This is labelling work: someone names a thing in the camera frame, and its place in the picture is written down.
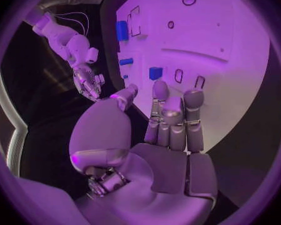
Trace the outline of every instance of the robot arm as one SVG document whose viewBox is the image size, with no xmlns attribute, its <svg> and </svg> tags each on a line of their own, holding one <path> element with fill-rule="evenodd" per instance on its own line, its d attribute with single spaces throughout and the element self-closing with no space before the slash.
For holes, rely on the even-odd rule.
<svg viewBox="0 0 281 225">
<path fill-rule="evenodd" d="M 57 24 L 49 12 L 43 14 L 35 8 L 27 15 L 25 22 L 32 25 L 36 34 L 47 38 L 52 50 L 69 63 L 79 93 L 95 102 L 105 80 L 102 74 L 95 75 L 87 64 L 97 61 L 98 50 L 90 47 L 84 35 L 68 26 Z"/>
</svg>

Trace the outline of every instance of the wire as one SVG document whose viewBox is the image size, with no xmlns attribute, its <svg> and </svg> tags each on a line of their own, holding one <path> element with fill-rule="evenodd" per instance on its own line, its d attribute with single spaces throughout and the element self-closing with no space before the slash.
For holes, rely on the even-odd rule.
<svg viewBox="0 0 281 225">
<path fill-rule="evenodd" d="M 62 14 L 55 14 L 55 16 L 64 16 L 64 15 L 71 15 L 71 14 L 82 14 L 86 17 L 86 20 L 87 20 L 87 29 L 86 29 L 86 34 L 85 36 L 88 35 L 89 33 L 89 28 L 90 28 L 90 20 L 89 20 L 89 17 L 84 13 L 84 12 L 81 12 L 81 11 L 73 11 L 73 12 L 67 12 L 67 13 L 62 13 Z"/>
<path fill-rule="evenodd" d="M 75 20 L 75 19 L 71 19 L 71 18 L 65 18 L 65 17 L 62 17 L 62 16 L 58 16 L 58 15 L 54 15 L 55 17 L 59 18 L 59 19 L 64 19 L 64 20 L 69 20 L 69 21 L 74 21 L 76 23 L 79 23 L 83 29 L 83 35 L 86 36 L 86 29 L 85 27 L 83 26 L 83 24 L 81 22 L 79 22 L 78 20 Z"/>
</svg>

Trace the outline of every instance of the blue object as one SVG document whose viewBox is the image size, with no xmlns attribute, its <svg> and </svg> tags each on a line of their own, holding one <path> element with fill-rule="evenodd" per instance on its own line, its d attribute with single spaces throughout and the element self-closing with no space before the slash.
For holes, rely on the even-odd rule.
<svg viewBox="0 0 281 225">
<path fill-rule="evenodd" d="M 133 64 L 133 58 L 122 59 L 119 61 L 119 64 L 121 66 L 126 65 L 126 64 Z"/>
<path fill-rule="evenodd" d="M 162 67 L 150 67 L 149 69 L 149 78 L 151 80 L 157 80 L 163 76 L 163 68 Z"/>
<path fill-rule="evenodd" d="M 118 41 L 127 41 L 129 39 L 128 25 L 126 21 L 116 22 L 116 36 Z"/>
</svg>

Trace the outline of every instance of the cable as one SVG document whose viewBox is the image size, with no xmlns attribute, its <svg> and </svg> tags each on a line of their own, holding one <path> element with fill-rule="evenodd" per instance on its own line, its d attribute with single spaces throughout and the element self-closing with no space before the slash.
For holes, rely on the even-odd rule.
<svg viewBox="0 0 281 225">
<path fill-rule="evenodd" d="M 83 26 L 83 24 L 81 22 L 79 22 L 78 20 L 75 20 L 75 19 L 70 19 L 70 18 L 65 18 L 65 17 L 62 17 L 62 16 L 58 16 L 58 15 L 54 15 L 55 17 L 59 18 L 59 19 L 64 19 L 64 20 L 69 20 L 69 21 L 74 21 L 74 22 L 77 22 L 81 25 L 82 29 L 83 29 L 83 35 L 86 36 L 86 29 L 85 27 Z"/>
<path fill-rule="evenodd" d="M 87 29 L 86 29 L 86 34 L 85 36 L 88 35 L 89 33 L 89 28 L 90 28 L 90 20 L 89 20 L 89 17 L 84 13 L 84 12 L 81 12 L 81 11 L 73 11 L 73 12 L 67 12 L 67 13 L 62 13 L 62 14 L 54 14 L 55 16 L 64 16 L 64 15 L 71 15 L 71 14 L 83 14 L 85 17 L 86 17 L 86 20 L 87 20 Z"/>
</svg>

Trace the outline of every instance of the blue block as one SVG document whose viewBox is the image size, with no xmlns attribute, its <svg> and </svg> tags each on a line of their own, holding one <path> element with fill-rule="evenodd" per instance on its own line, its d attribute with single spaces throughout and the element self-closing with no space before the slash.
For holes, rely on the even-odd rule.
<svg viewBox="0 0 281 225">
<path fill-rule="evenodd" d="M 127 65 L 127 64 L 133 64 L 133 58 L 122 59 L 119 61 L 119 64 L 121 66 Z"/>
<path fill-rule="evenodd" d="M 126 21 L 116 22 L 116 36 L 118 41 L 127 41 L 129 39 L 128 25 Z"/>
<path fill-rule="evenodd" d="M 149 69 L 149 78 L 151 80 L 157 80 L 163 76 L 163 68 L 162 67 L 150 67 Z"/>
</svg>

